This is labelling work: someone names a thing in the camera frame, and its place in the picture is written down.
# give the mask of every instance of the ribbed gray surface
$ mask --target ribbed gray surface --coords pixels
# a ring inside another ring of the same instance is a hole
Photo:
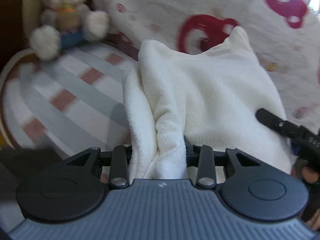
[[[25,220],[14,240],[306,240],[315,236],[299,220],[261,224],[228,211],[212,191],[189,180],[141,180],[111,191],[95,212],[60,225]]]

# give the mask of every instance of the black circular joint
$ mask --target black circular joint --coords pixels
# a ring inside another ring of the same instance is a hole
[[[235,213],[269,222],[298,215],[308,202],[308,190],[301,181],[271,166],[236,172],[223,184],[221,196]]]
[[[104,187],[79,167],[50,167],[22,182],[16,196],[26,217],[59,223],[78,219],[96,208]]]
[[[250,183],[249,192],[252,196],[261,200],[277,200],[285,192],[285,186],[273,179],[258,179]]]

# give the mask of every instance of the stuffed animal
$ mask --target stuffed animal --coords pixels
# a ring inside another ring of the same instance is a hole
[[[61,49],[81,41],[95,41],[108,33],[108,15],[91,11],[86,0],[43,0],[47,9],[41,16],[42,26],[31,33],[30,45],[40,60],[57,57]]]

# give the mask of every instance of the white cloth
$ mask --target white cloth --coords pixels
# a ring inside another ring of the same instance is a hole
[[[131,182],[183,178],[183,135],[218,151],[235,146],[287,173],[294,162],[286,140],[255,118],[262,107],[286,116],[241,27],[199,55],[145,41],[138,68],[124,82],[124,106],[132,136]]]

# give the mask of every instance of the white logo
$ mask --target white logo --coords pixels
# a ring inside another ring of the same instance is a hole
[[[164,182],[159,184],[159,187],[165,187],[165,186],[167,186],[167,184]]]

